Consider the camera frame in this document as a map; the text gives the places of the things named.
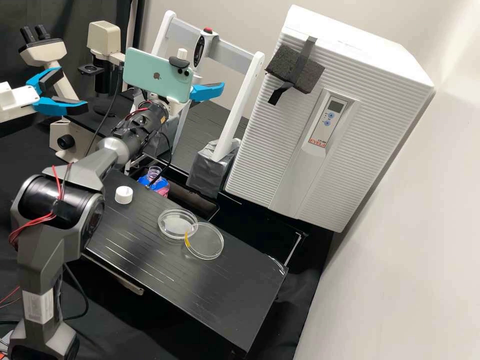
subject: digital display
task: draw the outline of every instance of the digital display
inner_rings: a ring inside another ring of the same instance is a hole
[[[330,101],[330,105],[328,105],[328,110],[332,110],[336,113],[340,113],[343,108],[344,108],[344,105],[342,103],[339,103],[333,100]]]

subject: empty petri dish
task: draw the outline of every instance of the empty petri dish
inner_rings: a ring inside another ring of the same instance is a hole
[[[224,237],[220,231],[208,222],[197,222],[193,229],[193,234],[187,234],[187,238],[183,234],[187,249],[199,259],[218,258],[224,249]]]
[[[170,239],[183,240],[185,233],[191,237],[196,228],[197,217],[190,211],[181,208],[167,209],[158,217],[158,226],[160,231]]]

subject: smartphone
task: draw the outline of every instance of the smartphone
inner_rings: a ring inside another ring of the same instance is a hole
[[[167,59],[133,47],[126,50],[123,81],[127,84],[186,103],[193,77],[190,67],[178,68]]]

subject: white wall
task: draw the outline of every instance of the white wall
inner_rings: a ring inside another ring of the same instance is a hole
[[[430,49],[444,82],[322,274],[295,360],[480,356],[480,4],[463,5]]]
[[[303,6],[405,46],[423,64],[434,82],[441,71],[432,59],[432,49],[443,46],[455,18],[467,0],[149,0],[141,33],[141,48],[151,51],[166,10],[199,28],[212,27],[226,41],[252,53],[265,53],[270,61],[287,11],[292,4]],[[230,109],[243,77],[214,61],[205,64],[207,82],[225,81],[223,95],[215,101]],[[258,83],[245,108],[249,117],[260,89]]]

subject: gray robotic arm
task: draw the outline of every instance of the gray robotic arm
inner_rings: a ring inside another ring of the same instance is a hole
[[[56,168],[65,181],[63,199],[51,168],[30,177],[19,190],[11,207],[14,229],[49,212],[56,216],[18,236],[24,318],[10,337],[9,359],[70,360],[77,355],[77,335],[60,309],[63,264],[80,258],[100,223],[105,207],[102,180],[108,171],[140,154],[169,117],[161,102],[145,108],[122,120],[96,152],[72,164],[69,172],[67,165]]]

